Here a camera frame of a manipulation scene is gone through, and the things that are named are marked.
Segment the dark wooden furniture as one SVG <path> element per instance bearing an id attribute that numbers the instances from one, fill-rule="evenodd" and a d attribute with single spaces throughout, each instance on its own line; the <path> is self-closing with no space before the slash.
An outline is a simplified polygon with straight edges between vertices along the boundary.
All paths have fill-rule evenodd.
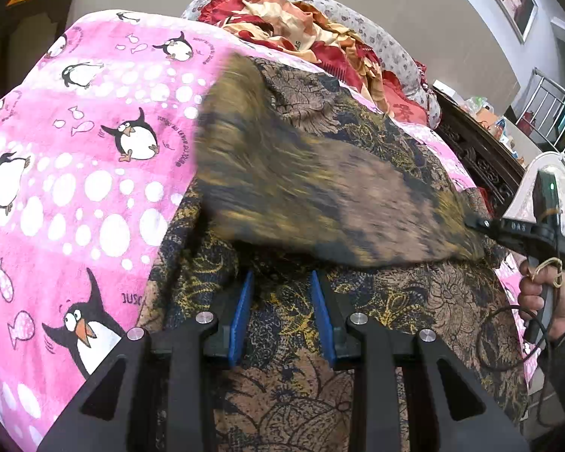
<path id="1" fill-rule="evenodd" d="M 25 0 L 0 14 L 0 98 L 22 79 L 66 29 L 73 0 Z"/>

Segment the clutter on shelf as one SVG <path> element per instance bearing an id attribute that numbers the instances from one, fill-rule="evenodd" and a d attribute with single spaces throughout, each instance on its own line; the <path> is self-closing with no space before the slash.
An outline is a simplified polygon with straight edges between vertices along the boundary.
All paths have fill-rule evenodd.
<path id="1" fill-rule="evenodd" d="M 438 79 L 434 81 L 433 89 L 457 108 L 461 116 L 476 122 L 479 128 L 493 136 L 519 164 L 525 164 L 525 160 L 515 149 L 515 139 L 508 130 L 509 121 L 502 115 L 495 115 L 493 107 L 485 97 L 464 100 L 454 89 Z"/>

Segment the dark carved wooden headboard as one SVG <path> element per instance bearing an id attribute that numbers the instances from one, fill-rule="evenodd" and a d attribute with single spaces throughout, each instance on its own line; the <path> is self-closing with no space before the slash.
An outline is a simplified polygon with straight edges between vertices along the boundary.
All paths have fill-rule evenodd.
<path id="1" fill-rule="evenodd" d="M 447 95 L 435 93 L 441 108 L 436 133 L 450 146 L 476 186 L 485 190 L 489 210 L 501 216 L 515 198 L 525 169 Z"/>

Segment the brown batik floral garment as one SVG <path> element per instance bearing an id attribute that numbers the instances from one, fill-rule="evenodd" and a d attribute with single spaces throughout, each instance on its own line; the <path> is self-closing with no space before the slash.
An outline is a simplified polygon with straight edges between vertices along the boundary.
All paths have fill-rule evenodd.
<path id="1" fill-rule="evenodd" d="M 253 304 L 240 364 L 212 393 L 222 451 L 343 451 L 351 371 L 322 354 L 309 299 L 322 269 L 386 328 L 431 328 L 511 422 L 527 408 L 521 345 L 496 269 L 469 231 L 485 214 L 436 155 L 332 76 L 231 54 L 200 108 L 198 168 L 175 204 L 139 323 L 175 328 L 244 268 Z"/>

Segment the pink penguin bed sheet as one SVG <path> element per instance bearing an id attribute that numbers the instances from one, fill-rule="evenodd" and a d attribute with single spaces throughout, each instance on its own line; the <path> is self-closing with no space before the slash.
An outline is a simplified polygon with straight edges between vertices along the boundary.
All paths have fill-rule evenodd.
<path id="1" fill-rule="evenodd" d="M 325 362 L 311 260 L 217 238 L 200 216 L 192 139 L 220 62 L 241 51 L 274 109 L 318 138 L 364 149 L 481 208 L 453 153 L 336 78 L 196 21 L 100 11 L 77 20 L 0 99 L 0 431 L 35 450 L 137 324 L 209 307 L 245 258 L 260 297 L 240 365 L 218 380 L 223 451 L 341 451 L 353 377 Z"/>

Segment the metal railing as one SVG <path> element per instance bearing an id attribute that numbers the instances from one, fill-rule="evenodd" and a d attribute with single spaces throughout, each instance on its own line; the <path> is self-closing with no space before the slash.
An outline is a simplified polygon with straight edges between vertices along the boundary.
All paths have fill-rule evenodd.
<path id="1" fill-rule="evenodd" d="M 528 136 L 541 151 L 565 155 L 565 87 L 536 67 L 531 84 L 521 115 L 529 127 Z"/>

